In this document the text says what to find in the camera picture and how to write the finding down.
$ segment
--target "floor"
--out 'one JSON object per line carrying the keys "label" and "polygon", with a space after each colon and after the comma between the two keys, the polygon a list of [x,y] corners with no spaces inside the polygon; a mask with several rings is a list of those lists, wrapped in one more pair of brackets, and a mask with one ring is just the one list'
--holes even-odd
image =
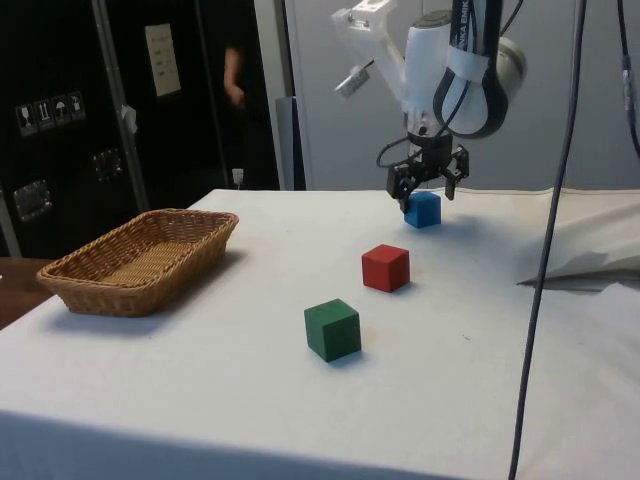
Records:
{"label": "floor", "polygon": [[0,258],[0,330],[52,296],[36,281],[50,260]]}

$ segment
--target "green cube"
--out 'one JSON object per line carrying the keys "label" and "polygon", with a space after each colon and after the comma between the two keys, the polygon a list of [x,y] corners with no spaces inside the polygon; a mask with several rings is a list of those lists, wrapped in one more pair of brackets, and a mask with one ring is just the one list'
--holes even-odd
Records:
{"label": "green cube", "polygon": [[304,320],[309,348],[326,362],[362,349],[360,314],[342,300],[305,310]]}

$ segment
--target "red cube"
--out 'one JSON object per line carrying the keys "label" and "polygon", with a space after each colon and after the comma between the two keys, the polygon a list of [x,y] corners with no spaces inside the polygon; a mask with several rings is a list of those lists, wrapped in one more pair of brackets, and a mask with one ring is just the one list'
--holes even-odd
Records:
{"label": "red cube", "polygon": [[395,292],[411,281],[409,251],[380,245],[362,256],[362,277],[367,287]]}

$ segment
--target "wooden block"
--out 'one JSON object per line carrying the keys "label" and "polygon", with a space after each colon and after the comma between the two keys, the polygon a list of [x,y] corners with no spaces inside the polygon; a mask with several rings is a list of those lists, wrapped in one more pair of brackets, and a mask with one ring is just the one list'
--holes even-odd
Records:
{"label": "wooden block", "polygon": [[360,314],[342,300],[333,300],[304,312],[307,344],[326,362],[362,349]]}
{"label": "wooden block", "polygon": [[362,256],[362,278],[367,287],[395,292],[411,281],[409,251],[380,245]]}
{"label": "wooden block", "polygon": [[404,216],[404,220],[415,228],[440,225],[442,199],[434,193],[414,193],[409,197],[409,212]]}

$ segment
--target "person's arm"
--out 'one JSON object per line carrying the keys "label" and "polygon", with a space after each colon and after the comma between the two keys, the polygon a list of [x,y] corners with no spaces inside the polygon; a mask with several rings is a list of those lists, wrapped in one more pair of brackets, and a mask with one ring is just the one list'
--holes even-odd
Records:
{"label": "person's arm", "polygon": [[244,63],[244,55],[237,46],[227,46],[224,60],[224,89],[231,104],[244,109],[244,90],[238,85]]}

